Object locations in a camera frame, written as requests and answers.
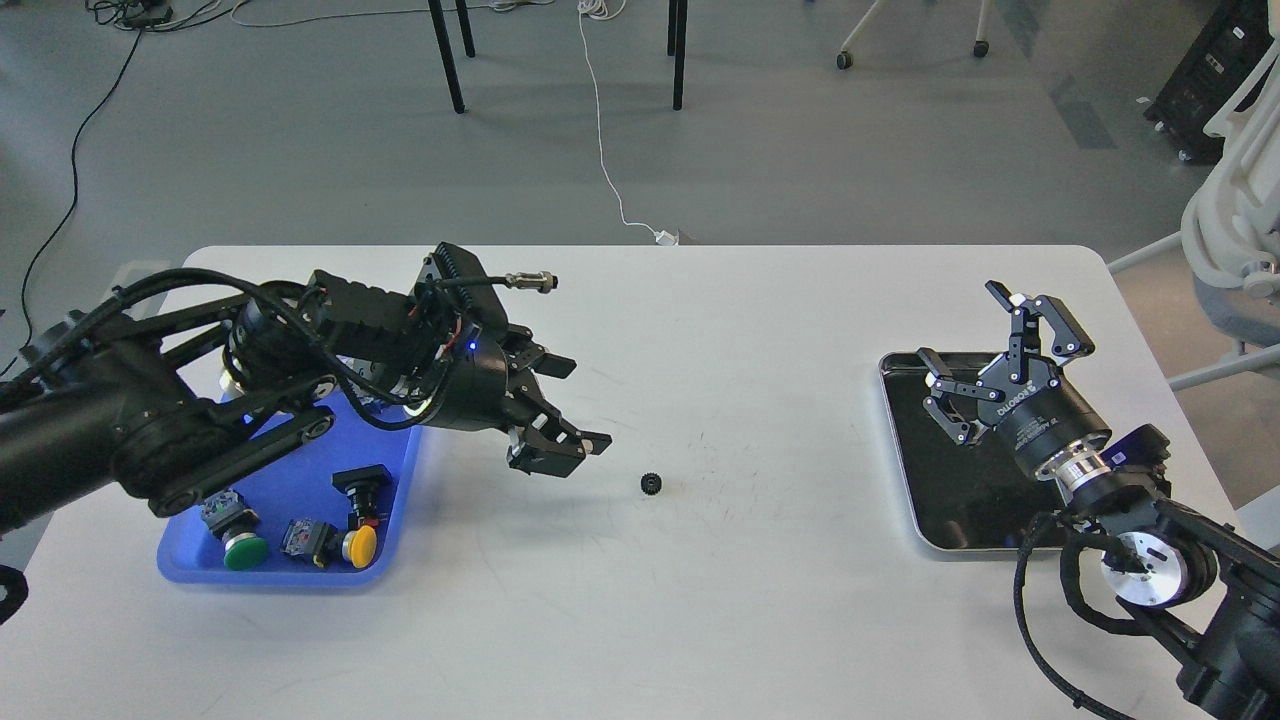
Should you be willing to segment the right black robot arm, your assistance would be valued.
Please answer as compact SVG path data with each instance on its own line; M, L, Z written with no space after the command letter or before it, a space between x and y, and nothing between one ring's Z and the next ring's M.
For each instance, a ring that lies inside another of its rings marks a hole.
M922 347L925 410L959 446L993 432L1030 479L1064 502L1038 512L1018 551L1012 603L1021 638L1044 676L1078 708L1119 711L1056 673L1037 650L1023 588L1036 542L1066 532L1060 583L1068 606L1112 635L1146 635L1180 665L1185 701L1216 719L1279 715L1277 559L1230 527L1179 503L1165 477L1169 438L1144 424L1121 439L1069 383L1064 366L1094 343L1060 299L986 288L1010 315L1007 348L974 382L957 380Z

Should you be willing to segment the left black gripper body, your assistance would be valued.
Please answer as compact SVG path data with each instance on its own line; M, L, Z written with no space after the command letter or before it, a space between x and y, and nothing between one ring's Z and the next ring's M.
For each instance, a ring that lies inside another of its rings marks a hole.
M406 416L428 427L504 433L513 427L539 427L543 416L561 420L536 374L520 369L520 354L532 345L540 343L524 325L511 327L502 337L456 343L431 365L428 398L410 405Z

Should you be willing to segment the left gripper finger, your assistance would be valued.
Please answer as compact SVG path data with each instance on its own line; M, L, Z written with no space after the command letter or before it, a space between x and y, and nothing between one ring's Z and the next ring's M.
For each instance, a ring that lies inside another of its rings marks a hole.
M509 429L507 464L526 474L566 478L591 455L604 454L612 445L612 436L580 430L556 419L541 418L539 427L513 427Z
M535 374L564 379L576 368L573 359L553 354L541 345L532 345L520 354L520 369L529 369Z

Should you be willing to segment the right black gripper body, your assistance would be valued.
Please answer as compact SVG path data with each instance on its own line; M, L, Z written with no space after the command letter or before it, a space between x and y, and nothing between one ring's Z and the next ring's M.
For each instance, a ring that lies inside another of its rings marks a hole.
M1068 382L1062 368L1032 359L1029 375L1009 375L1004 354L972 380L928 386L924 407L955 445L972 446L995 433L1027 475L1075 445L1101 450L1112 430Z

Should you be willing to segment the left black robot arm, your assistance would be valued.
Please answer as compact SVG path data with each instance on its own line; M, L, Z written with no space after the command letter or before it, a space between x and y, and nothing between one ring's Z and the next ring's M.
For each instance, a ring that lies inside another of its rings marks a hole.
M509 322L500 286L558 279L489 275L443 243L407 293L202 268L116 288L32 340L3 382L3 532L110 483L175 516L328 433L330 392L379 430L499 430L511 468L567 477L612 438L545 400L538 377L576 364Z

